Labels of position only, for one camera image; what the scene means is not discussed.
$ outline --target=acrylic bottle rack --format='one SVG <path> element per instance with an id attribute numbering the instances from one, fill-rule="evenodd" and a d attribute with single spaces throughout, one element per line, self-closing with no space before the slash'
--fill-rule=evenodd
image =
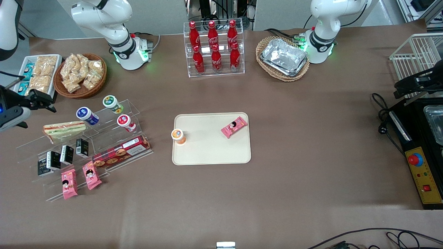
<path id="1" fill-rule="evenodd" d="M 211 52 L 208 42 L 208 31 L 209 31 L 209 21 L 195 22 L 195 28 L 200 34 L 201 43 L 201 54 L 203 56 L 203 63 L 205 66 L 205 73 L 202 75 L 197 74 L 197 70 L 194 66 L 194 60 L 192 56 L 194 52 L 192 51 L 192 46 L 189 41 L 189 23 L 184 23 L 183 25 L 183 36 L 185 39 L 185 55 L 188 68 L 189 77 L 199 77 L 199 76 L 212 76 L 212 75 L 223 75 L 223 74 L 244 74 L 245 73 L 245 44 L 243 35 L 243 22 L 241 18 L 234 19 L 237 23 L 237 43 L 238 51 L 240 52 L 240 69 L 238 72 L 232 72 L 230 68 L 230 51 L 228 51 L 228 30 L 229 21 L 231 19 L 214 20 L 215 28 L 218 33 L 218 47 L 221 54 L 221 72 L 216 74 L 212 69 Z"/>
<path id="2" fill-rule="evenodd" d="M 117 146 L 125 141 L 131 140 L 137 136 L 146 135 L 143 133 L 137 115 L 140 113 L 137 108 L 129 101 L 121 101 L 120 104 L 123 106 L 123 112 L 121 114 L 127 114 L 131 117 L 131 121 L 137 125 L 135 132 L 128 132 L 126 129 L 120 127 L 117 124 L 117 118 L 120 114 L 114 114 L 110 109 L 104 108 L 100 111 L 94 112 L 99 117 L 99 122 L 94 126 L 86 125 L 86 129 L 79 135 L 73 137 L 71 140 L 60 143 L 51 144 L 46 136 L 42 136 L 34 141 L 17 147 L 17 162 L 19 167 L 28 168 L 27 177 L 31 182 L 43 185 L 43 191 L 46 201 L 54 201 L 63 197 L 62 194 L 62 182 L 61 174 L 67 170 L 75 169 L 77 174 L 76 180 L 78 185 L 78 194 L 87 194 L 85 176 L 83 174 L 82 167 L 89 161 L 92 160 L 92 156 L 105 151 L 109 148 Z M 54 173 L 38 176 L 37 175 L 37 162 L 40 159 L 46 157 L 46 152 L 54 151 L 60 153 L 62 145 L 69 145 L 75 148 L 75 142 L 78 138 L 82 138 L 89 143 L 89 157 L 82 158 L 74 155 L 74 160 L 72 165 L 63 167 L 62 169 L 54 171 Z M 97 174 L 100 178 L 108 176 L 112 171 L 119 169 L 134 160 L 138 160 L 144 156 L 153 153 L 151 149 L 145 150 L 127 160 L 116 163 L 113 166 L 107 168 L 97 167 Z"/>

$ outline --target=brown table surface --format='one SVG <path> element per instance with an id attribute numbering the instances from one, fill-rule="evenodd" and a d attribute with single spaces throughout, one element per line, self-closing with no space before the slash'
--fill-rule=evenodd
<path id="1" fill-rule="evenodd" d="M 378 92 L 395 103 L 388 56 L 423 32 L 421 21 L 343 28 L 333 54 L 291 83 L 257 64 L 255 46 L 269 36 L 265 31 L 245 34 L 244 75 L 192 79 L 181 35 L 162 36 L 152 62 L 135 71 L 117 64 L 104 39 L 31 39 L 32 54 L 102 56 L 108 79 L 96 96 L 59 96 L 56 114 L 34 111 L 28 129 L 0 134 L 1 248 L 194 249 L 217 241 L 236 241 L 239 249 L 307 248 L 366 227 L 441 239 L 443 211 L 421 210 L 407 164 L 378 134 L 379 108 L 370 101 Z M 43 187 L 21 177 L 28 169 L 17 166 L 15 148 L 40 137 L 43 125 L 76 120 L 80 106 L 101 109 L 107 94 L 140 110 L 154 154 L 113 172 L 89 195 L 45 202 Z M 222 112 L 249 115 L 251 161 L 175 166 L 175 116 Z M 381 231 L 341 239 L 388 245 Z"/>

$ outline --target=pink candy wrapper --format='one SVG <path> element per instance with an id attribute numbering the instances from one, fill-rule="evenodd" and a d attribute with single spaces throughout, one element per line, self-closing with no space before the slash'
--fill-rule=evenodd
<path id="1" fill-rule="evenodd" d="M 247 125 L 248 123 L 246 123 L 246 121 L 243 118 L 238 117 L 234 120 L 234 122 L 230 123 L 229 125 L 225 126 L 223 129 L 221 129 L 221 132 L 227 138 L 229 138 L 232 134 L 236 133 L 238 130 Z"/>
<path id="2" fill-rule="evenodd" d="M 75 180 L 75 169 L 62 173 L 63 198 L 66 200 L 77 194 L 77 181 Z"/>
<path id="3" fill-rule="evenodd" d="M 86 184 L 88 185 L 89 190 L 97 187 L 97 185 L 101 183 L 92 161 L 83 166 L 83 173 L 85 174 Z"/>

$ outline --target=coca-cola bottle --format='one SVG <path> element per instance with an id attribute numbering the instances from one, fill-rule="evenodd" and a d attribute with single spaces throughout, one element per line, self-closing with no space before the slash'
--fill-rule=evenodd
<path id="1" fill-rule="evenodd" d="M 190 21 L 189 22 L 189 41 L 191 42 L 191 47 L 194 48 L 195 46 L 198 46 L 198 49 L 200 49 L 200 35 L 198 34 L 198 31 L 195 29 L 195 22 Z"/>
<path id="2" fill-rule="evenodd" d="M 222 70 L 222 55 L 218 51 L 218 44 L 214 44 L 211 46 L 212 48 L 212 68 L 214 69 L 215 74 L 219 74 Z"/>
<path id="3" fill-rule="evenodd" d="M 237 30 L 235 29 L 235 20 L 229 21 L 228 30 L 228 50 L 231 51 L 232 44 L 237 43 Z"/>
<path id="4" fill-rule="evenodd" d="M 192 56 L 192 58 L 194 59 L 194 65 L 195 69 L 197 69 L 197 74 L 204 74 L 205 65 L 203 64 L 203 56 L 202 54 L 200 54 L 200 48 L 198 46 L 194 46 L 192 50 L 194 50 L 194 55 Z"/>
<path id="5" fill-rule="evenodd" d="M 218 51 L 218 33 L 215 30 L 215 22 L 209 21 L 209 32 L 208 32 L 209 48 L 213 52 L 213 48 L 217 45 Z"/>
<path id="6" fill-rule="evenodd" d="M 231 50 L 231 71 L 238 72 L 240 69 L 240 52 L 238 51 L 238 43 L 232 43 Z"/>

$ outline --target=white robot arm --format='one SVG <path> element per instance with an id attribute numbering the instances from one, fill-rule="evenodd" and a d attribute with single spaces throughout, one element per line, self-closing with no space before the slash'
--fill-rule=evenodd
<path id="1" fill-rule="evenodd" d="M 135 70 L 148 61 L 147 41 L 131 37 L 123 25 L 132 16 L 127 0 L 101 0 L 98 5 L 81 1 L 72 6 L 71 14 L 77 25 L 104 36 L 123 68 Z"/>
<path id="2" fill-rule="evenodd" d="M 372 0 L 312 0 L 311 13 L 317 18 L 314 30 L 308 30 L 306 52 L 309 61 L 317 64 L 326 60 L 332 49 L 335 37 L 340 31 L 340 16 L 359 13 Z"/>
<path id="3" fill-rule="evenodd" d="M 22 8 L 23 0 L 0 0 L 0 61 L 11 57 L 17 49 Z"/>

